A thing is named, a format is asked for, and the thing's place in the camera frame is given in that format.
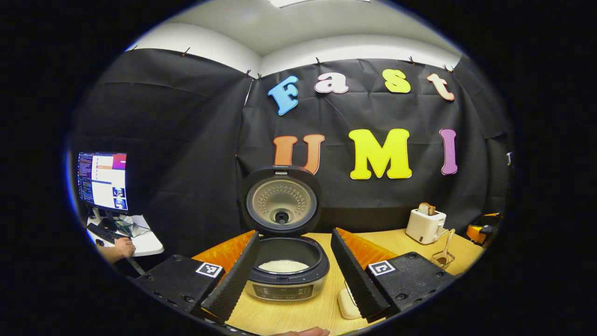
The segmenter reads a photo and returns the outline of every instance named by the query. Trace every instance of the computer screen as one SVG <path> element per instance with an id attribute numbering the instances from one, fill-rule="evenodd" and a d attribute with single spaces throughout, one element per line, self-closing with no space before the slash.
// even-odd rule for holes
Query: computer screen
<path id="1" fill-rule="evenodd" d="M 126 163 L 126 153 L 80 152 L 77 187 L 81 200 L 106 210 L 128 213 Z"/>

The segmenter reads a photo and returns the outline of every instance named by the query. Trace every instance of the wooden table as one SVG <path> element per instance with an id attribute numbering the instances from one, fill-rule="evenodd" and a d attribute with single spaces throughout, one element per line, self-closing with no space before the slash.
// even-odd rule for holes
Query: wooden table
<path id="1" fill-rule="evenodd" d="M 429 245 L 420 243 L 408 237 L 406 229 L 380 231 L 372 233 L 357 233 L 398 255 L 407 252 L 417 252 L 427 259 L 445 247 L 448 233 Z M 330 247 L 331 234 L 307 233 L 304 236 L 317 240 L 324 248 L 330 260 L 328 273 L 323 291 L 315 298 L 296 302 L 275 302 L 254 298 L 243 292 L 232 312 L 227 324 L 242 330 L 260 335 L 272 335 L 287 331 L 301 331 L 319 326 L 331 331 L 330 335 L 340 335 L 381 322 L 367 323 L 365 319 L 345 319 L 338 306 L 338 293 L 344 288 L 344 277 Z M 470 240 L 454 235 L 449 252 L 455 260 L 446 271 L 457 275 L 466 271 L 481 255 L 482 248 L 474 245 Z"/>

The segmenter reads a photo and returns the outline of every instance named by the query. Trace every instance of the black curtain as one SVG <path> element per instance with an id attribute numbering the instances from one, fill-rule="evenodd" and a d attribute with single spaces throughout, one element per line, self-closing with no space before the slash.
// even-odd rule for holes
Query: black curtain
<path id="1" fill-rule="evenodd" d="M 408 93 L 390 92 L 382 77 L 385 69 L 398 69 L 411 86 Z M 346 76 L 347 93 L 318 93 L 318 76 L 339 72 Z M 447 101 L 427 80 L 438 74 L 456 96 Z M 294 75 L 298 105 L 279 116 L 278 105 L 268 91 Z M 251 170 L 273 164 L 274 138 L 295 136 L 292 163 L 306 163 L 307 145 L 303 136 L 322 134 L 319 170 L 322 187 L 322 215 L 316 231 L 342 227 L 353 232 L 405 228 L 410 210 L 428 202 L 447 214 L 446 228 L 459 234 L 479 215 L 502 211 L 507 182 L 506 140 L 508 124 L 500 98 L 470 62 L 454 72 L 429 65 L 387 59 L 352 59 L 325 62 L 284 70 L 254 81 L 242 111 L 239 139 L 239 178 Z M 355 145 L 348 137 L 352 130 L 368 129 L 383 146 L 392 129 L 406 129 L 408 179 L 387 175 L 353 180 Z M 444 143 L 441 129 L 456 131 L 454 175 L 443 175 Z"/>
<path id="2" fill-rule="evenodd" d="M 79 151 L 128 154 L 130 211 L 144 216 L 166 256 L 192 256 L 241 233 L 235 135 L 251 80 L 201 57 L 133 50 L 75 111 L 74 160 Z"/>

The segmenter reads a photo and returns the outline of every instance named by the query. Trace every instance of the rice cooker control panel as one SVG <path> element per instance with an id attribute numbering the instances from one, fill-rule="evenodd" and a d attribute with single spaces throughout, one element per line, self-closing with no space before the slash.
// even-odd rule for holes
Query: rice cooker control panel
<path id="1" fill-rule="evenodd" d="M 301 300 L 310 298 L 313 294 L 313 285 L 288 288 L 253 284 L 253 289 L 258 297 L 269 300 Z"/>

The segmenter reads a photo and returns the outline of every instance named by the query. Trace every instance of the monitor stand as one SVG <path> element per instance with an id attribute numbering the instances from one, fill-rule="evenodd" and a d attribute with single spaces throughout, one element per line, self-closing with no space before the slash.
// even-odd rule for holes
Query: monitor stand
<path id="1" fill-rule="evenodd" d="M 112 212 L 109 210 L 104 211 L 106 212 L 106 217 L 102 219 L 97 226 L 112 232 L 118 231 L 118 226 L 116 226 L 116 223 L 114 223 L 114 216 L 112 215 Z"/>

